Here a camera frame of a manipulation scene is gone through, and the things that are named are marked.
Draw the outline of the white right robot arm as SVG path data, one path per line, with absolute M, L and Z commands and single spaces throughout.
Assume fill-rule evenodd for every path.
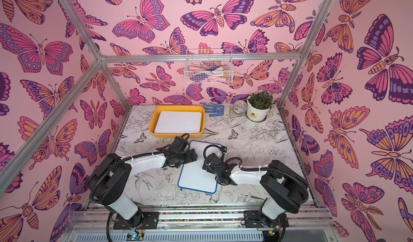
M 261 205 L 257 219 L 266 228 L 273 228 L 281 222 L 281 215 L 296 214 L 301 205 L 309 199 L 308 183 L 299 174 L 279 160 L 258 167 L 244 167 L 232 163 L 236 157 L 224 161 L 222 152 L 204 155 L 203 169 L 215 175 L 222 186 L 261 186 L 269 198 Z

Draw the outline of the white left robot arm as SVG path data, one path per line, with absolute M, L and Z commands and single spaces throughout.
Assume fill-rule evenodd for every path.
M 116 153 L 108 154 L 87 181 L 89 202 L 104 206 L 125 221 L 128 228 L 141 227 L 143 212 L 125 192 L 128 179 L 152 169 L 179 168 L 195 162 L 197 154 L 189 148 L 189 137 L 188 133 L 177 136 L 170 145 L 157 148 L 155 152 L 125 158 Z

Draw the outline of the yellow-framed whiteboard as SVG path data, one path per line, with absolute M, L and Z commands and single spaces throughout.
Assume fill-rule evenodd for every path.
M 162 111 L 159 114 L 154 133 L 196 134 L 201 130 L 200 112 Z

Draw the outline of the yellow plastic storage tray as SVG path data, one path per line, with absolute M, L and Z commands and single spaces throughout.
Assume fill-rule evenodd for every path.
M 188 133 L 191 138 L 202 136 L 205 109 L 191 105 L 158 106 L 153 113 L 149 132 L 157 138 L 173 138 Z

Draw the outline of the blue-framed whiteboard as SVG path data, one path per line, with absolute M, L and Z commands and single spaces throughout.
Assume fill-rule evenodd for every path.
M 182 168 L 177 186 L 182 189 L 214 194 L 217 191 L 215 174 L 203 169 L 204 149 L 210 145 L 202 141 L 191 141 L 190 149 L 194 149 L 197 154 L 197 161 L 185 164 Z

